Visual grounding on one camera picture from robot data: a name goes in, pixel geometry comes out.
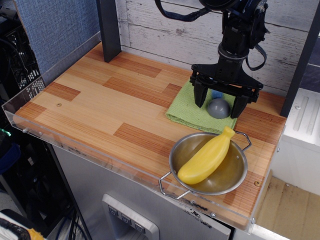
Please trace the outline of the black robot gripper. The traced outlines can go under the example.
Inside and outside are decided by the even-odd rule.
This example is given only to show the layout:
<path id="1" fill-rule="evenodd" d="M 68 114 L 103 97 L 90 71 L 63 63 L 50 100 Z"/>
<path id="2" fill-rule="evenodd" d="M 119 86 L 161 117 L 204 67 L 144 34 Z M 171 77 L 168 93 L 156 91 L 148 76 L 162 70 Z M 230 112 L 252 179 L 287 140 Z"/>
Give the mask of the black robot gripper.
<path id="1" fill-rule="evenodd" d="M 203 106 L 208 89 L 235 96 L 230 117 L 236 119 L 248 103 L 255 103 L 263 85 L 244 72 L 243 61 L 220 56 L 215 64 L 193 64 L 190 82 L 195 104 Z"/>

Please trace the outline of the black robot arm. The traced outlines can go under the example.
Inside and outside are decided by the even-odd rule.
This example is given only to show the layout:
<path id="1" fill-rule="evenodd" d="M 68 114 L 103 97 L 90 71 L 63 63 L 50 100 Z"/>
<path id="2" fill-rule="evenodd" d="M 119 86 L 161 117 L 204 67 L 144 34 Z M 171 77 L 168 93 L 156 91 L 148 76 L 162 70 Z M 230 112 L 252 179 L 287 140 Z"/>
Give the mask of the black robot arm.
<path id="1" fill-rule="evenodd" d="M 248 63 L 251 49 L 267 55 L 259 46 L 267 29 L 265 0 L 202 0 L 201 4 L 211 11 L 222 11 L 222 41 L 218 46 L 216 64 L 193 64 L 190 82 L 194 87 L 194 102 L 204 104 L 208 89 L 235 97 L 230 113 L 238 118 L 247 104 L 256 102 L 263 84 L 243 70 Z"/>

